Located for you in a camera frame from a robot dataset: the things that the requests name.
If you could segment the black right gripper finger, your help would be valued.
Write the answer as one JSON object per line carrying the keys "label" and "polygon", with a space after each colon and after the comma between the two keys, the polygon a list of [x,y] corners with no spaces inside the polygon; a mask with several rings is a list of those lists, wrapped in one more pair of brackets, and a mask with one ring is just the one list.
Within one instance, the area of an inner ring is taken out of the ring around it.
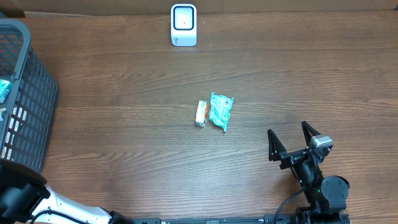
{"label": "black right gripper finger", "polygon": [[274,162],[281,160],[282,155],[287,153],[286,148],[279,141],[273,130],[269,129],[267,135],[269,140],[269,160]]}
{"label": "black right gripper finger", "polygon": [[321,134],[311,127],[306,121],[302,121],[302,130],[307,147],[317,147],[319,145],[318,137]]}

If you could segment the green wet wipes pack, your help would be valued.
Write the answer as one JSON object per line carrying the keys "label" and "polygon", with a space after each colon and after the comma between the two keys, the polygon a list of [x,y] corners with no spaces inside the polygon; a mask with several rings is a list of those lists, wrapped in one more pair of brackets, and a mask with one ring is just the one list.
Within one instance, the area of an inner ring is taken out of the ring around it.
{"label": "green wet wipes pack", "polygon": [[216,95],[215,92],[211,93],[210,111],[208,116],[210,121],[212,121],[216,126],[221,127],[224,132],[227,132],[233,103],[233,97],[228,98],[224,95]]}

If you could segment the orange Kleenex tissue pack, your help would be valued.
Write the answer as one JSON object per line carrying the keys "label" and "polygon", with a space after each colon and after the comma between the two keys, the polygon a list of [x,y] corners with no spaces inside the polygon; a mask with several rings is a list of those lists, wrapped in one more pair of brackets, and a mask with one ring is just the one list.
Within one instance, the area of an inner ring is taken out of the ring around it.
{"label": "orange Kleenex tissue pack", "polygon": [[195,122],[197,126],[204,128],[208,119],[208,103],[205,100],[198,102],[197,112],[195,115]]}

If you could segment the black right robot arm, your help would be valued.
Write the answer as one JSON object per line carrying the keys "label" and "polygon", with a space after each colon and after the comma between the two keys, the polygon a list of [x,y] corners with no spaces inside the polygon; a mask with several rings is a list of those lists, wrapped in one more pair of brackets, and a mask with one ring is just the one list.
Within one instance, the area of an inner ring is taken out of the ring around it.
{"label": "black right robot arm", "polygon": [[[302,121],[306,147],[288,152],[273,130],[267,131],[269,160],[280,162],[280,169],[290,169],[301,189],[286,199],[273,215],[264,215],[264,223],[349,223],[349,215],[343,214],[349,193],[349,182],[338,175],[324,177],[319,164],[329,155],[333,140],[319,133],[306,121]],[[294,214],[283,215],[284,206],[304,194],[308,205],[299,207]]]}

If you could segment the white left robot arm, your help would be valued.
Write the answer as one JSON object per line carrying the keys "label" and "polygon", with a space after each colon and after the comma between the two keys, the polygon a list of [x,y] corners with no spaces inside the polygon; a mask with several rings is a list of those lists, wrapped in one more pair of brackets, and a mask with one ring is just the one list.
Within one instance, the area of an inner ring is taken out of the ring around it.
{"label": "white left robot arm", "polygon": [[1,223],[132,223],[115,211],[83,205],[48,185],[36,171],[1,159]]}

